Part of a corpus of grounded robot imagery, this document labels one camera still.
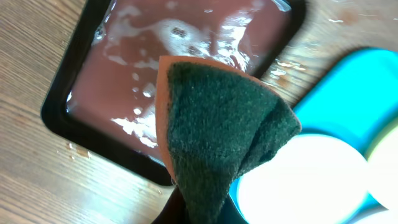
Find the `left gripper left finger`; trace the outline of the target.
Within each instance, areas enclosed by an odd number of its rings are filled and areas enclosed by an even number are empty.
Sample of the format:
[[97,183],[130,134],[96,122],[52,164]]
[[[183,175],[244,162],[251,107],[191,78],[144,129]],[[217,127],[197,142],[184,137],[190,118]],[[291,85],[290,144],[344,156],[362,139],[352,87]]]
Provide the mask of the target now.
[[190,224],[186,203],[179,187],[174,188],[161,213],[152,224]]

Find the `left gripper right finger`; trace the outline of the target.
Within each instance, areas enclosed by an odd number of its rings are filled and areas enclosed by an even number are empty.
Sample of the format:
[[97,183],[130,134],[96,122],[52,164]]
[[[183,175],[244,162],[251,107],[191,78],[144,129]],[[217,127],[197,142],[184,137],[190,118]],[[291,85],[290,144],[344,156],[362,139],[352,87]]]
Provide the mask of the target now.
[[219,215],[219,224],[248,224],[236,208],[230,196],[227,196]]

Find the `yellow-green plate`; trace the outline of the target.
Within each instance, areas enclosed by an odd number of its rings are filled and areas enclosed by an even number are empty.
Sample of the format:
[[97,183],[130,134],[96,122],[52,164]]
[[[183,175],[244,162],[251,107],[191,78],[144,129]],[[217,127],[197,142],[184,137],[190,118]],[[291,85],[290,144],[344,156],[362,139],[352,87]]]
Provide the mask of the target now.
[[376,136],[366,157],[369,193],[382,206],[397,212],[397,119]]

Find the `light blue plate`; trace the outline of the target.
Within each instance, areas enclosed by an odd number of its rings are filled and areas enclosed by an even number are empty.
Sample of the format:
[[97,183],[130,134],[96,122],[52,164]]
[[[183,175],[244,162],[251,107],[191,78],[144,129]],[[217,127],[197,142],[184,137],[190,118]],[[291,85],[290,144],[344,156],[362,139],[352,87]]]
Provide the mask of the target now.
[[344,141],[299,135],[240,178],[238,205],[248,223],[343,223],[367,196],[367,171]]

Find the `orange and green sponge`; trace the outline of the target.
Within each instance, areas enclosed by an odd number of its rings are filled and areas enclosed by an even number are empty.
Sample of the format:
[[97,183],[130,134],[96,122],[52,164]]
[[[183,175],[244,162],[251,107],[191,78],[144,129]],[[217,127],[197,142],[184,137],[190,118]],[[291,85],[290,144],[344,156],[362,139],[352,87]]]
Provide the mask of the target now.
[[276,92],[214,60],[162,56],[156,89],[157,144],[190,223],[219,223],[231,184],[302,129]]

